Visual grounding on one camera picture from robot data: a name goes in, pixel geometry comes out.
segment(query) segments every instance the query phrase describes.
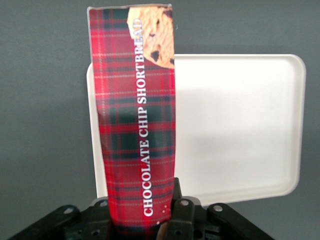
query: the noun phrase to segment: chocolate chip shortbread package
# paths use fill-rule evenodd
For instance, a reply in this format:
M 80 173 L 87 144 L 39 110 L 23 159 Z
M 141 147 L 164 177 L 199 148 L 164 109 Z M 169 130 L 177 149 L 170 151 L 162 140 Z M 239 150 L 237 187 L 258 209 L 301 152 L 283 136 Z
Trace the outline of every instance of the chocolate chip shortbread package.
M 89 7 L 87 13 L 112 223 L 123 239 L 155 239 L 171 217 L 174 188 L 172 7 Z

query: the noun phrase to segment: metal screw head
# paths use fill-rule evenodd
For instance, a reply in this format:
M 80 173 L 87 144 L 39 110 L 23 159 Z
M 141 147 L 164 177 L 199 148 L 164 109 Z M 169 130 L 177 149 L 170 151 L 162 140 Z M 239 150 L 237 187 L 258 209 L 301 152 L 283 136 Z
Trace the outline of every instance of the metal screw head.
M 187 200 L 181 200 L 181 201 L 180 201 L 180 204 L 181 204 L 182 206 L 188 206 L 188 205 L 189 205 L 189 202 L 188 202 Z
M 106 200 L 100 202 L 100 207 L 105 207 L 108 205 L 108 202 Z
M 220 205 L 215 205 L 215 206 L 213 206 L 213 210 L 215 210 L 216 212 L 222 212 L 223 208 Z
M 66 210 L 64 210 L 63 214 L 70 214 L 74 211 L 72 207 L 68 207 Z

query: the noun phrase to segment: chocolate chip cookie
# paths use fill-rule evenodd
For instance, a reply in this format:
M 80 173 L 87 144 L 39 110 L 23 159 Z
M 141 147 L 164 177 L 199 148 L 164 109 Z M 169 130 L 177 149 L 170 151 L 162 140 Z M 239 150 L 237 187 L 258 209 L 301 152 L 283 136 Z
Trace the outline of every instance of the chocolate chip cookie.
M 136 38 L 135 19 L 142 22 L 143 56 L 154 64 L 175 67 L 174 29 L 171 6 L 130 7 L 127 24 L 131 38 Z

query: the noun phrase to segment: gray background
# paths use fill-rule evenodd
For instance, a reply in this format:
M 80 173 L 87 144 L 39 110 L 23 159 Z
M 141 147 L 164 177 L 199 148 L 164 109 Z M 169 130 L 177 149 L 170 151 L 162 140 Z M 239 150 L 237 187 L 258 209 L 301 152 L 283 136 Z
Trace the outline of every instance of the gray background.
M 86 10 L 152 2 L 0 1 L 0 239 L 61 205 L 84 210 L 96 197 Z M 296 190 L 231 206 L 277 240 L 319 239 L 320 1 L 171 3 L 178 54 L 290 53 L 305 62 Z

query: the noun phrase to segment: white plastic tray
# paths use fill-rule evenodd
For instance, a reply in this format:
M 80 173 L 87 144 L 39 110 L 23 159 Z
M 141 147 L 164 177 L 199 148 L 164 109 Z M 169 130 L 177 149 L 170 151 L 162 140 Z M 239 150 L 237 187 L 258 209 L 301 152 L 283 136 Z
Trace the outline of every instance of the white plastic tray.
M 285 55 L 175 55 L 176 166 L 203 205 L 281 196 L 299 181 L 305 65 Z M 107 195 L 87 71 L 97 197 Z

